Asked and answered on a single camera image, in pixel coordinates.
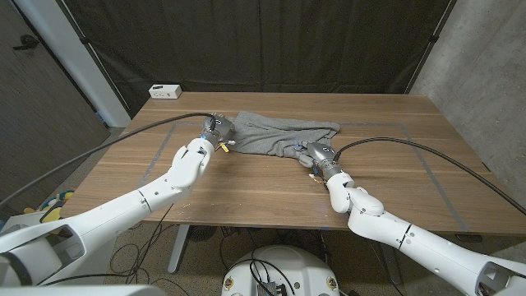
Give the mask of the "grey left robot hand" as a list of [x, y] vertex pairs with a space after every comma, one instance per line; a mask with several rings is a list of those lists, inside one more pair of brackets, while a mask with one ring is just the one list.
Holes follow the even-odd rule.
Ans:
[[212, 113], [203, 122], [201, 138], [207, 140], [214, 148], [220, 144], [234, 141], [235, 126], [223, 114]]

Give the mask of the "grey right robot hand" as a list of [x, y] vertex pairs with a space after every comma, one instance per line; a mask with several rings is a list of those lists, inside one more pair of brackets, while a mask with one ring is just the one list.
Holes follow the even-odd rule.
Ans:
[[336, 153], [331, 146], [303, 141], [299, 148], [301, 152], [298, 158], [299, 163], [312, 169], [314, 174], [322, 177], [324, 181], [342, 172], [341, 166], [335, 160]]

